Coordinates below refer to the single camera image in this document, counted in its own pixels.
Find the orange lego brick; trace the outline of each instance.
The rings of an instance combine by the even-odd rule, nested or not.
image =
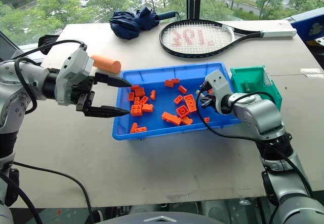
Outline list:
[[[142,116],[143,112],[142,112],[142,105],[132,105],[131,108],[131,115],[132,116]]]
[[[134,98],[134,105],[139,105],[140,104],[140,97],[137,96]]]
[[[170,122],[179,126],[181,124],[181,118],[172,115]]]
[[[143,96],[143,98],[140,100],[140,104],[144,105],[145,103],[147,103],[147,101],[148,101],[148,97]]]
[[[135,133],[144,132],[144,131],[147,131],[146,127],[140,127],[140,128],[135,129]]]
[[[140,86],[139,85],[133,85],[131,86],[131,90],[134,91],[136,88],[139,88]]]
[[[194,111],[197,111],[196,101],[194,100],[194,97],[193,97],[192,94],[186,95],[183,98],[184,98],[184,100],[185,100],[185,102],[187,104],[189,112],[193,113]]]
[[[156,99],[156,91],[155,91],[155,90],[152,90],[152,91],[151,91],[151,96],[150,96],[150,98],[151,98],[152,100],[155,100],[155,99]]]
[[[142,110],[143,110],[143,111],[146,111],[146,112],[148,112],[148,113],[153,112],[153,109],[154,109],[153,104],[144,104],[144,105],[142,106]]]
[[[192,124],[193,120],[190,117],[186,116],[181,120],[181,122],[185,125],[190,125]]]
[[[131,91],[128,96],[128,101],[134,101],[134,97],[135,97],[135,93]]]
[[[162,114],[162,119],[167,122],[170,122],[172,117],[173,117],[173,115],[170,113],[167,113],[166,111]]]
[[[135,133],[135,129],[138,127],[137,123],[133,123],[131,130],[130,130],[130,134],[131,133]]]
[[[145,96],[145,90],[143,87],[135,88],[135,96]]]
[[[187,89],[184,88],[183,86],[179,86],[179,91],[181,91],[183,94],[187,93]]]
[[[177,96],[177,98],[174,99],[173,101],[174,101],[175,104],[178,105],[178,104],[182,101],[182,99],[183,99],[183,96],[182,96],[182,95],[179,95],[179,96]]]
[[[185,105],[182,105],[181,107],[177,108],[177,113],[180,118],[184,118],[185,116],[188,116],[190,112]]]
[[[180,83],[180,79],[175,78],[175,79],[171,79],[173,81],[173,84],[179,84]]]
[[[167,86],[167,87],[174,87],[174,83],[173,83],[173,81],[169,81],[169,80],[166,80],[166,81],[164,82],[164,85]]]

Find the white tabletop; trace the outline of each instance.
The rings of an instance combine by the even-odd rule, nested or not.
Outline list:
[[[287,21],[230,21],[251,30],[290,27]],[[324,80],[301,68],[320,68],[298,36],[247,40],[205,59],[165,52],[158,35],[163,25],[136,39],[117,38],[109,24],[72,24],[59,39],[78,39],[87,52],[119,60],[122,70],[224,62],[227,69],[266,65],[283,100],[281,115],[314,190],[322,190]],[[61,68],[78,45],[51,49],[44,67]],[[117,88],[95,85],[94,106],[115,105]],[[220,138],[207,130],[116,141],[113,119],[84,117],[75,106],[41,101],[26,115],[16,143],[16,160],[70,174],[87,188],[93,206],[200,201],[265,195],[259,153],[252,142]],[[242,125],[223,129],[246,134]],[[85,207],[79,187],[60,176],[19,167],[20,184],[37,208]],[[14,207],[25,207],[19,200]]]

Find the window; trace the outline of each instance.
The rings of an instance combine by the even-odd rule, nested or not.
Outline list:
[[[17,45],[59,34],[71,23],[109,22],[115,10],[148,6],[157,13],[187,17],[187,0],[0,0],[0,30]],[[210,20],[282,19],[324,6],[324,0],[195,0],[196,16]]]

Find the green plastic bin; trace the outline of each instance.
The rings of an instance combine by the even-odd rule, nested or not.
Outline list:
[[[264,91],[269,93],[275,105],[280,110],[282,97],[275,86],[273,80],[267,74],[264,65],[253,67],[231,68],[231,82],[235,92],[252,93],[255,91]],[[269,99],[266,95],[260,95],[262,99]]]

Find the blue box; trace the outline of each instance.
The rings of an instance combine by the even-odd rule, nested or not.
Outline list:
[[[201,63],[123,71],[120,74],[120,77],[126,79],[133,85],[140,85],[141,87],[144,87],[147,97],[150,96],[151,90],[155,90],[156,100],[154,101],[149,98],[148,101],[148,104],[154,105],[154,110],[152,113],[143,112],[143,116],[141,117],[133,117],[132,115],[128,114],[114,118],[112,136],[116,140],[142,139],[145,137],[206,129],[197,112],[190,113],[189,115],[189,117],[193,119],[193,123],[191,125],[181,124],[180,126],[176,126],[172,123],[166,122],[161,116],[164,111],[177,115],[176,109],[181,105],[185,105],[184,100],[178,105],[176,105],[173,101],[178,95],[183,96],[183,94],[178,90],[180,85],[184,86],[188,90],[186,95],[192,94],[194,98],[196,98],[195,92],[204,82],[206,75],[215,70],[220,70],[230,83],[226,67],[223,63]],[[179,78],[180,84],[175,84],[173,88],[166,87],[165,80],[170,80],[173,78]],[[118,89],[116,103],[117,107],[121,107],[126,110],[131,109],[133,102],[128,101],[129,92],[131,92],[130,88]],[[214,128],[239,123],[239,120],[232,115],[220,115],[211,107],[206,109],[199,107],[199,110],[203,117],[210,117],[211,122],[209,125]],[[130,134],[133,123],[137,123],[138,127],[147,127],[148,130],[145,132]]]

